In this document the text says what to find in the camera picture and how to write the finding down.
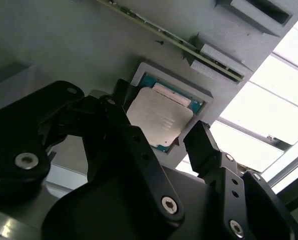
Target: rectangular slot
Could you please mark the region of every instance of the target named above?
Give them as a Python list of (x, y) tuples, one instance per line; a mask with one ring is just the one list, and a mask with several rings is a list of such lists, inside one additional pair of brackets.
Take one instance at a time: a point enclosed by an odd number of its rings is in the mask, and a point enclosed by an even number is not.
[(240, 83), (240, 81), (237, 81), (237, 79), (233, 78), (232, 76), (230, 76), (229, 74), (225, 73), (225, 72), (222, 72), (220, 71), (219, 69), (215, 68), (214, 66), (208, 64), (207, 62), (203, 62), (201, 61), (200, 59), (195, 59), (197, 62), (199, 62), (200, 64), (203, 64), (205, 66), (207, 66), (208, 68), (214, 70), (215, 72), (217, 72), (218, 74), (221, 74), (223, 75), (224, 77), (228, 78), (229, 80), (233, 81), (234, 83), (238, 84)]
[(110, 0), (97, 0), (98, 2), (104, 4), (105, 6), (111, 8), (112, 10), (122, 14), (123, 16), (127, 17), (128, 19), (132, 20), (133, 22), (141, 25), (142, 27), (146, 28), (147, 30), (155, 33), (156, 35), (162, 37), (163, 39), (169, 41), (170, 43), (174, 44), (175, 46), (181, 48), (182, 50), (186, 51), (187, 53), (195, 56), (196, 58), (200, 59), (200, 61), (204, 62), (204, 64), (211, 66), (211, 68), (215, 69), (217, 72), (221, 72), (226, 76), (229, 76), (229, 79), (233, 80), (234, 82), (241, 82), (243, 81), (244, 76), (236, 72), (235, 70), (217, 62), (216, 60), (212, 59), (211, 57), (207, 57), (204, 54), (200, 53), (200, 50), (197, 49), (194, 45), (186, 42), (185, 40), (179, 38), (178, 36), (170, 33), (169, 31), (165, 30), (164, 28), (156, 25), (155, 23), (145, 19), (144, 17), (140, 16), (138, 13), (132, 11), (131, 9), (118, 5), (116, 2)]
[(285, 11), (267, 0), (246, 1), (280, 24), (284, 24), (290, 17)]

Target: small black screw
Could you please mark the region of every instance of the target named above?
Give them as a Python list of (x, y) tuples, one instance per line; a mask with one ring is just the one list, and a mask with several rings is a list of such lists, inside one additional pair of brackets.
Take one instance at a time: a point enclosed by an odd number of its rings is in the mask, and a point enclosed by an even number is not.
[(164, 45), (164, 41), (156, 40), (156, 42), (159, 43), (161, 46)]

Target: gray panel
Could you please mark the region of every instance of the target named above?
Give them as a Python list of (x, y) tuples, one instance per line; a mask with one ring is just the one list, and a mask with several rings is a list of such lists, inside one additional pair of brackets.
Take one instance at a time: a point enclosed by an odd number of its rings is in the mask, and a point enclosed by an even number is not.
[[(220, 58), (221, 59), (222, 55), (218, 54), (217, 57), (215, 57), (216, 59)], [(223, 84), (223, 85), (238, 85), (240, 84), (239, 82), (234, 82), (232, 81), (231, 78), (223, 75), (222, 73), (208, 67), (207, 65), (205, 65), (204, 63), (202, 63), (200, 60), (198, 60), (197, 58), (191, 56), (191, 55), (188, 55), (186, 54), (186, 57), (185, 57), (190, 65), (190, 67), (203, 74), (204, 76), (207, 76), (209, 78), (212, 78), (214, 81), (217, 81), (219, 84)], [(246, 80), (249, 80), (250, 77), (252, 76), (252, 73), (251, 71), (248, 71), (249, 73), (247, 73), (246, 75), (244, 75), (243, 77), (243, 80), (246, 81)]]
[(40, 240), (41, 231), (0, 212), (0, 236), (0, 239)]
[[(3, 214), (6, 214), (7, 216), (9, 216), (10, 218), (15, 218), (21, 223), (24, 223), (25, 227), (28, 228), (27, 230), (29, 229), (40, 230), (40, 227), (48, 211), (57, 202), (57, 200), (58, 198), (51, 195), (46, 189), (46, 187), (43, 186), (36, 198), (30, 199), (25, 202), (19, 202), (17, 204), (10, 204), (10, 205), (0, 204), (0, 211)], [(10, 228), (10, 230), (12, 230), (13, 227), (15, 226), (11, 225), (8, 227)], [(10, 239), (24, 239), (21, 237), (12, 237), (11, 235), (9, 235), (8, 237), (10, 237)]]
[(212, 42), (199, 35), (195, 38), (194, 45), (200, 49), (200, 52), (219, 61), (220, 63), (234, 69), (243, 76), (250, 76), (253, 71), (246, 67), (240, 60), (217, 48)]
[(11, 78), (13, 75), (16, 75), (23, 70), (27, 69), (28, 66), (25, 66), (21, 63), (15, 62), (13, 64), (10, 64), (4, 68), (0, 68), (0, 83), (3, 81), (8, 80)]
[(53, 164), (87, 174), (88, 162), (81, 137), (68, 136), (64, 142), (56, 145), (53, 151), (57, 153)]
[(34, 68), (29, 67), (23, 70), (22, 67), (19, 69), (6, 68), (6, 72), (4, 69), (0, 71), (0, 109), (31, 93)]
[(259, 31), (277, 37), (284, 36), (298, 21), (298, 4), (276, 0), (220, 0), (219, 5)]
[[(119, 3), (185, 40), (198, 33), (208, 36), (218, 49), (253, 71), (281, 40), (262, 34), (222, 7), (215, 8), (215, 0)], [(140, 59), (145, 58), (210, 91), (214, 101), (202, 120), (212, 124), (246, 79), (240, 84), (216, 81), (192, 70), (180, 49), (156, 40), (161, 39), (94, 0), (0, 0), (0, 65), (17, 57), (37, 66), (48, 78), (36, 74), (35, 90), (52, 79), (76, 84), (86, 94), (91, 90), (111, 93), (117, 79), (131, 81)]]

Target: silver screw head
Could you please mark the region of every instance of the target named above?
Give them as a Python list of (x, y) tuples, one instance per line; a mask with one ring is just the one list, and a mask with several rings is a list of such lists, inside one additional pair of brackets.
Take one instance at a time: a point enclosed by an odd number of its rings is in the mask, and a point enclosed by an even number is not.
[(261, 180), (261, 177), (258, 175), (258, 174), (256, 174), (256, 173), (253, 173), (253, 176), (258, 180), (258, 181), (260, 181)]
[(238, 237), (238, 238), (243, 238), (244, 236), (244, 233), (243, 233), (243, 229), (242, 227), (240, 226), (239, 223), (237, 223), (235, 220), (231, 220), (229, 222), (230, 224), (230, 228), (231, 230), (233, 231), (233, 233)]
[(229, 159), (231, 162), (233, 162), (234, 159), (233, 159), (233, 157), (231, 155), (226, 154), (225, 156), (227, 157), (227, 159)]
[(38, 163), (38, 157), (30, 152), (21, 153), (15, 158), (15, 165), (25, 170), (30, 170), (36, 167)]
[(115, 105), (115, 101), (113, 101), (113, 100), (110, 99), (110, 98), (108, 99), (108, 103), (109, 103), (109, 104), (112, 104), (112, 105)]
[(175, 214), (178, 211), (177, 203), (168, 196), (164, 196), (161, 203), (164, 209), (170, 214)]

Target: screw hole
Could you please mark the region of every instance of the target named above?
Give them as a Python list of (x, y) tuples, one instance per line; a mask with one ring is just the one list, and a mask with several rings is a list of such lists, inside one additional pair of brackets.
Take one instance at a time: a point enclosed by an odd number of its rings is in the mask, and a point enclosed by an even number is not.
[(69, 93), (72, 93), (72, 94), (76, 94), (78, 91), (76, 91), (74, 88), (72, 88), (72, 87), (69, 87), (68, 88), (68, 92)]
[(137, 135), (133, 135), (133, 139), (134, 139), (134, 141), (137, 141), (137, 142), (140, 141), (140, 138), (139, 138), (139, 136), (137, 136)]
[(22, 158), (22, 162), (24, 164), (31, 164), (33, 162), (33, 159), (29, 156), (25, 156), (25, 157)]
[(233, 194), (236, 198), (239, 197), (239, 194), (237, 194), (235, 191), (232, 191), (232, 194)]
[(168, 208), (173, 208), (173, 203), (171, 201), (166, 201), (165, 204), (168, 206)]
[(233, 162), (234, 161), (234, 159), (233, 159), (233, 157), (231, 156), (231, 155), (229, 155), (229, 154), (226, 154), (225, 155), (231, 162)]
[(142, 154), (142, 158), (143, 158), (144, 160), (149, 160), (149, 159), (150, 159), (149, 155), (147, 155), (146, 153), (143, 153), (143, 154)]
[(234, 226), (234, 229), (239, 233), (241, 232), (241, 229), (238, 226)]

